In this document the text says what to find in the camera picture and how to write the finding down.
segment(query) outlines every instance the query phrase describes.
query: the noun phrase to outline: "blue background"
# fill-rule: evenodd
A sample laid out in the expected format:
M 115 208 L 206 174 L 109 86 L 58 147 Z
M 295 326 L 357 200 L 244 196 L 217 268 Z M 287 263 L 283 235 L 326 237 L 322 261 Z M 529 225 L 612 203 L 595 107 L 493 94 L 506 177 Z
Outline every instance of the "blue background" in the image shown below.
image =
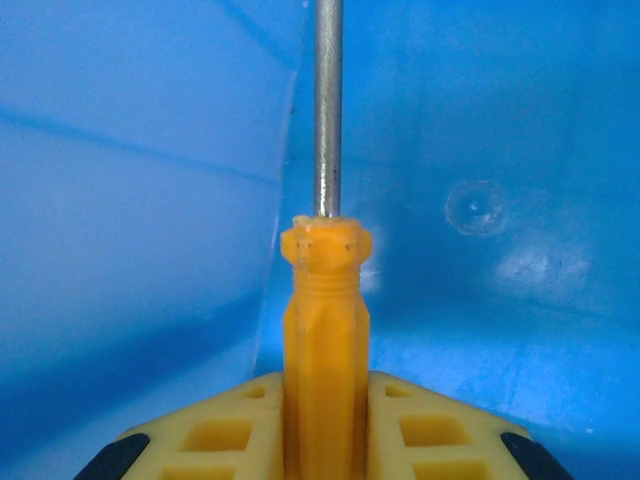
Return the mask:
M 282 367 L 312 6 L 0 5 L 0 477 Z M 640 468 L 640 6 L 345 6 L 371 366 Z

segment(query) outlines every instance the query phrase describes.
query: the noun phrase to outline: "blue plastic bin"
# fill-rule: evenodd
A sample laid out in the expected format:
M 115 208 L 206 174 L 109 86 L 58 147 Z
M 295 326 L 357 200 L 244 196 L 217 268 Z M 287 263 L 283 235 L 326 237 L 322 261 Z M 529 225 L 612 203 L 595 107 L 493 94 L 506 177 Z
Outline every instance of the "blue plastic bin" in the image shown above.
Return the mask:
M 306 0 L 0 2 L 0 478 L 282 367 Z M 640 476 L 640 4 L 345 0 L 371 367 Z

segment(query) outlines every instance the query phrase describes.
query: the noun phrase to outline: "blue plastic wall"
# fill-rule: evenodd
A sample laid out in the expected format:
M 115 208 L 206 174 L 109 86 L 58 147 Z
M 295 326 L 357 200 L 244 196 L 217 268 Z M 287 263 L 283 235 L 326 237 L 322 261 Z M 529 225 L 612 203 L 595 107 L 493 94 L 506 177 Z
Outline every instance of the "blue plastic wall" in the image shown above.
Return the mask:
M 345 3 L 372 368 L 638 478 L 639 4 Z M 0 4 L 0 478 L 281 368 L 311 13 Z

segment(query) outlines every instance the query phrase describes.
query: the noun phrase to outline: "yellow plastic base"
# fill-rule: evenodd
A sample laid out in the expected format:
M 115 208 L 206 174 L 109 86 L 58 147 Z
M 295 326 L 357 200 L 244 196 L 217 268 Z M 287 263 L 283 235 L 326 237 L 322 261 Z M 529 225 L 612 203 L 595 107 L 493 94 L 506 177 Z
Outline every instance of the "yellow plastic base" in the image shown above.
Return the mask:
M 367 479 L 527 480 L 500 439 L 521 427 L 383 373 L 368 385 Z M 123 479 L 285 479 L 283 409 L 271 374 L 140 425 L 121 438 L 151 442 Z

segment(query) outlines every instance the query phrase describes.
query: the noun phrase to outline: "metal shaft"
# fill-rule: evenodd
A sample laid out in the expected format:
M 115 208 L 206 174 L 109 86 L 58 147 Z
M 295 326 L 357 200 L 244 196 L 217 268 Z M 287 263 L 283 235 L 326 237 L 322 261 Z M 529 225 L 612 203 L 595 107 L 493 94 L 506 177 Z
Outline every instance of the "metal shaft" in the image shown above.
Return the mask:
M 316 0 L 314 213 L 340 215 L 342 0 Z

